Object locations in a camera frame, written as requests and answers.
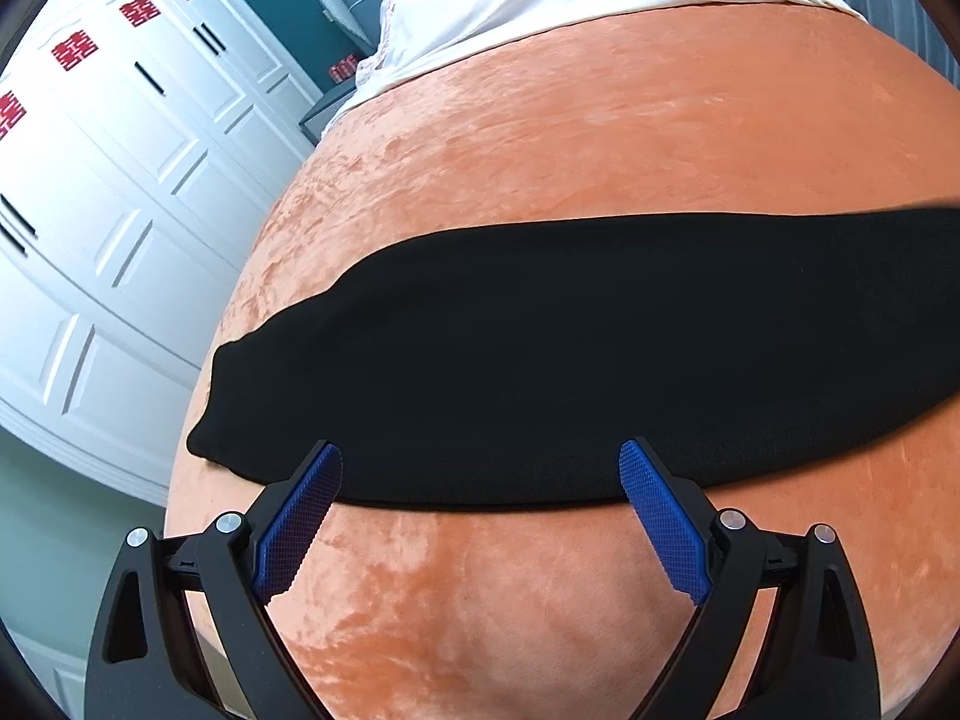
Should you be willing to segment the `black pants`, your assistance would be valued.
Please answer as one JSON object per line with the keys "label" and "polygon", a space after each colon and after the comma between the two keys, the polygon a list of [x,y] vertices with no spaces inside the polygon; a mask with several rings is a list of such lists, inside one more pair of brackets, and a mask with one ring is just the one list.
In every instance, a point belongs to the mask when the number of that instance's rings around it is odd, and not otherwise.
{"label": "black pants", "polygon": [[355,505],[622,497],[649,440],[719,486],[871,444],[958,388],[958,213],[615,216],[436,232],[215,351],[187,449],[259,484],[327,440]]}

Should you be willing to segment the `orange velvet bed cover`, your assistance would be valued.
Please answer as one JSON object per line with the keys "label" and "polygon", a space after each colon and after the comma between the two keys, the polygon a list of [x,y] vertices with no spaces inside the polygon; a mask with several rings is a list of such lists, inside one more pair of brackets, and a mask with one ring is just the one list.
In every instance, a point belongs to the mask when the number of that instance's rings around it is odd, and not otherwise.
{"label": "orange velvet bed cover", "polygon": [[[343,115],[275,203],[206,356],[166,528],[263,484],[187,449],[220,346],[436,232],[615,216],[951,206],[958,94],[855,16],[692,5],[604,16],[430,71]],[[880,705],[958,629],[958,388],[871,444],[703,486],[759,527],[827,523],[853,567]],[[623,718],[692,617],[623,494],[537,511],[338,496],[268,616],[340,718]]]}

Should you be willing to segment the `white panelled wardrobe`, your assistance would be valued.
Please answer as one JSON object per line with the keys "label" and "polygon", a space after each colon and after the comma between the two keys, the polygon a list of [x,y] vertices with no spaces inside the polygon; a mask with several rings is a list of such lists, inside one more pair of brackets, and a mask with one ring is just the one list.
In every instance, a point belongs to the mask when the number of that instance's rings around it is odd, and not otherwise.
{"label": "white panelled wardrobe", "polygon": [[2,78],[2,422],[163,504],[317,86],[244,0],[49,0]]}

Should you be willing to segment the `dark bedside table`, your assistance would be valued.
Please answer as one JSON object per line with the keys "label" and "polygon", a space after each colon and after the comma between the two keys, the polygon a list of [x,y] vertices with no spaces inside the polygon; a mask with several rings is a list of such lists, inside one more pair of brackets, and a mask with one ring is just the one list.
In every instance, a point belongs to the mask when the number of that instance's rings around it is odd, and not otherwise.
{"label": "dark bedside table", "polygon": [[309,107],[301,119],[298,127],[302,135],[308,138],[309,142],[317,145],[322,140],[322,133],[329,125],[329,122],[337,115],[345,104],[352,99],[355,94],[355,80],[350,78],[343,83],[338,83],[332,89],[329,89],[322,98]]}

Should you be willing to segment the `red box on nightstand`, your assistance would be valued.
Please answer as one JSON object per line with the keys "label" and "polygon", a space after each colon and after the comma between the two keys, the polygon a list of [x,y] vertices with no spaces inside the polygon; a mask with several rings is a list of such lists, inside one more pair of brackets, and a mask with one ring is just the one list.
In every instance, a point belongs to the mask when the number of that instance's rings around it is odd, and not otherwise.
{"label": "red box on nightstand", "polygon": [[331,77],[332,82],[336,85],[340,83],[347,83],[350,80],[353,80],[358,70],[359,59],[355,54],[348,54],[342,59],[334,62],[329,68],[327,68],[327,75]]}

